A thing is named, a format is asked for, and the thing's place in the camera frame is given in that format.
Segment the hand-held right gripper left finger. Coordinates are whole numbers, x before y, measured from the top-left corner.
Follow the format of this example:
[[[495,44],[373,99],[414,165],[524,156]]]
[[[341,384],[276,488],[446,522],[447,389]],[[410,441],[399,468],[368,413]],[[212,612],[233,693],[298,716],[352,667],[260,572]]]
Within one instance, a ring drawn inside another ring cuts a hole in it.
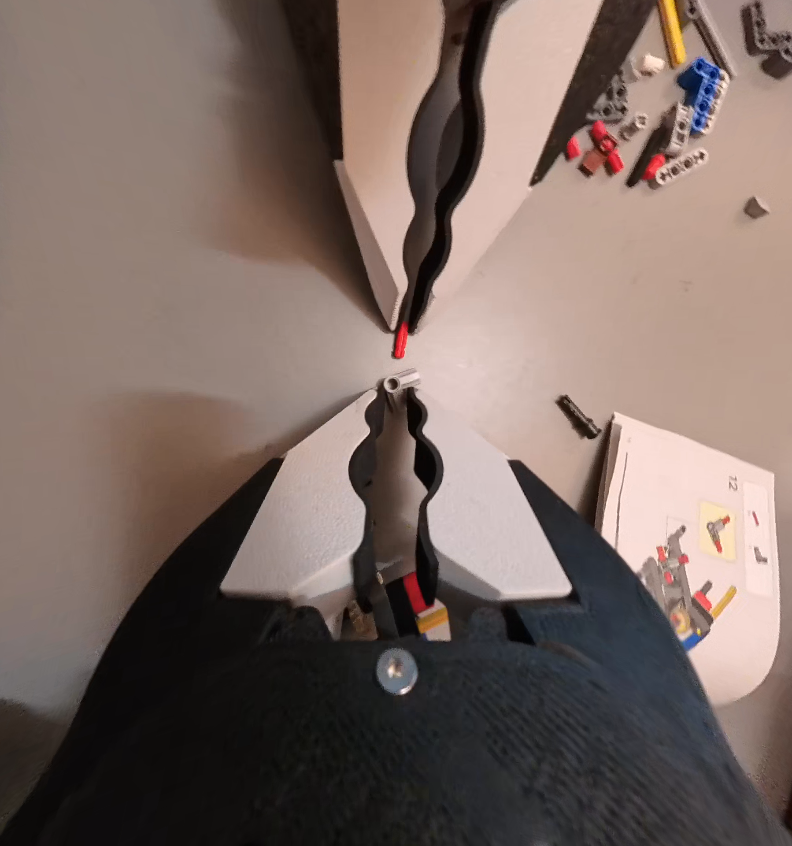
[[[371,434],[367,412],[382,402],[378,390],[366,391],[285,453],[221,583],[225,597],[317,608],[339,636],[366,519],[349,462]]]

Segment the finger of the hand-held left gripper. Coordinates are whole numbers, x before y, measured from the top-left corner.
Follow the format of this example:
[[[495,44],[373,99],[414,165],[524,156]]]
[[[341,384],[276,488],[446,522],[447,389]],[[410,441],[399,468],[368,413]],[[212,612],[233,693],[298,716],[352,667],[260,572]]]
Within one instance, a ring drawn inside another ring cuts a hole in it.
[[[432,243],[406,313],[418,333],[529,196],[602,2],[481,2],[459,68],[462,135],[434,204]]]
[[[342,151],[334,170],[370,289],[388,330],[409,290],[404,242],[415,216],[411,136],[466,2],[338,1]]]

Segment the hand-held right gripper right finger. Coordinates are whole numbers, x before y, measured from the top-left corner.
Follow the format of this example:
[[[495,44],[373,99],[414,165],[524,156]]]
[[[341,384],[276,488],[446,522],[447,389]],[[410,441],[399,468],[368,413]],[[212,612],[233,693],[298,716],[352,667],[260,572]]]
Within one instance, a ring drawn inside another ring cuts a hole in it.
[[[431,605],[440,586],[491,604],[555,600],[573,587],[511,460],[427,392],[410,388],[406,420],[425,495],[415,577]]]

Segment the partly built lego model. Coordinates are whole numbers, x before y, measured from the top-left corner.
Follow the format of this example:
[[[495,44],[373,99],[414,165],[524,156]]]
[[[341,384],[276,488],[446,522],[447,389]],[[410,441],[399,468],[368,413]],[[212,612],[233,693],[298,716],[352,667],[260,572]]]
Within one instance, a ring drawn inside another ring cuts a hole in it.
[[[452,629],[448,608],[439,599],[426,601],[416,573],[409,573],[390,582],[379,576],[369,599],[351,601],[344,609],[341,638],[449,642]]]

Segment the pile of loose lego pieces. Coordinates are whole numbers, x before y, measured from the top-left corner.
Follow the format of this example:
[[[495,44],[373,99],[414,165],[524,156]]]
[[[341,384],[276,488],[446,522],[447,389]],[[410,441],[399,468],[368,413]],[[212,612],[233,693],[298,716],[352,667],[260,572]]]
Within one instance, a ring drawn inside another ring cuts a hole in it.
[[[771,79],[792,75],[792,32],[773,30],[762,2],[746,2],[740,9],[746,51],[760,58],[761,71]],[[674,185],[697,173],[710,159],[708,150],[693,142],[713,131],[737,69],[706,2],[673,2],[666,14],[666,48],[675,59],[679,96],[655,122],[627,177],[626,185],[645,183],[651,189]],[[582,151],[579,138],[569,138],[563,157],[577,162],[586,176],[597,171],[623,172],[622,146],[646,130],[645,112],[629,111],[629,86],[666,68],[666,60],[645,54],[629,57],[610,79],[606,90],[585,114],[591,144]]]

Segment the black lego pin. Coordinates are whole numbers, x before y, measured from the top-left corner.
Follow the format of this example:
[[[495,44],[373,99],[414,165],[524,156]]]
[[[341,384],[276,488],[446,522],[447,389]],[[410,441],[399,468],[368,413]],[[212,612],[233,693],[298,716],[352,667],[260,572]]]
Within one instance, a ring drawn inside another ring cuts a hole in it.
[[[582,437],[588,440],[594,440],[602,434],[602,428],[598,426],[591,417],[589,417],[577,405],[569,395],[561,395],[556,400],[556,405],[564,413],[575,431]]]

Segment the open lego instruction booklet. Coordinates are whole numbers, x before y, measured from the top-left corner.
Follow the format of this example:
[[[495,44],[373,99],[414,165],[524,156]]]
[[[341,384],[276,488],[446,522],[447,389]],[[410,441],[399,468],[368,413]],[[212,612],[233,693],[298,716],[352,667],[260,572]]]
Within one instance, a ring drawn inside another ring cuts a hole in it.
[[[649,591],[715,706],[753,693],[781,631],[775,476],[615,414],[596,528]]]

